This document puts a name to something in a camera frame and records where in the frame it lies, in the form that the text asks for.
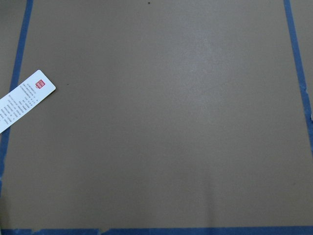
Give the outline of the white shirt price tag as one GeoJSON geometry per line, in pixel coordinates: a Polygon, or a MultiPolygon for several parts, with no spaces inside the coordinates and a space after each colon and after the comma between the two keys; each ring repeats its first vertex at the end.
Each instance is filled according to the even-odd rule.
{"type": "Polygon", "coordinates": [[[0,131],[8,129],[55,90],[41,70],[34,72],[0,99],[0,131]]]}

